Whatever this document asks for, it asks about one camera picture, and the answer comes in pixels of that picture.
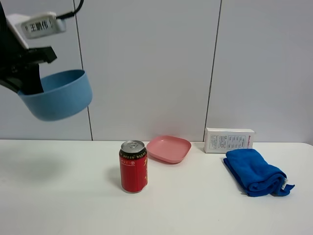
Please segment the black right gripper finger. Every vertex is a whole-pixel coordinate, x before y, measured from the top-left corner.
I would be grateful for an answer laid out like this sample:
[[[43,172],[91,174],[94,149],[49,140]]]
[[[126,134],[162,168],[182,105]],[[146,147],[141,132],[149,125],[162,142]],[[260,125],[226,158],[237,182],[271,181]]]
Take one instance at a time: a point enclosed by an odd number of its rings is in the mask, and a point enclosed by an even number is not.
[[[39,64],[31,64],[26,66],[20,75],[22,86],[20,91],[25,95],[43,93],[43,87],[40,78]]]

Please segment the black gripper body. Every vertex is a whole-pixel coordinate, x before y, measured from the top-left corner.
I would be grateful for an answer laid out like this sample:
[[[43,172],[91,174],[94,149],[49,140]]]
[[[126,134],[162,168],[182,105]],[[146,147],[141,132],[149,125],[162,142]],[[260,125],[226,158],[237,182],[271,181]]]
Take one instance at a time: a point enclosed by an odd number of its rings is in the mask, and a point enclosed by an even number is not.
[[[0,8],[0,84],[11,91],[21,92],[20,75],[29,64],[21,58],[26,50],[19,44],[6,21],[3,8]]]

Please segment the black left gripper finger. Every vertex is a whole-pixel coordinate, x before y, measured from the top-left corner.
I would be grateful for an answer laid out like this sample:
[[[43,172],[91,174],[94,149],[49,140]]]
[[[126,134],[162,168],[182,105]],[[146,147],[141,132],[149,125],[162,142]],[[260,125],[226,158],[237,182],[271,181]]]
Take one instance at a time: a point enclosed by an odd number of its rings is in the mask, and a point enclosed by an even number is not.
[[[30,48],[25,53],[25,63],[34,65],[42,63],[52,63],[57,59],[52,47]]]

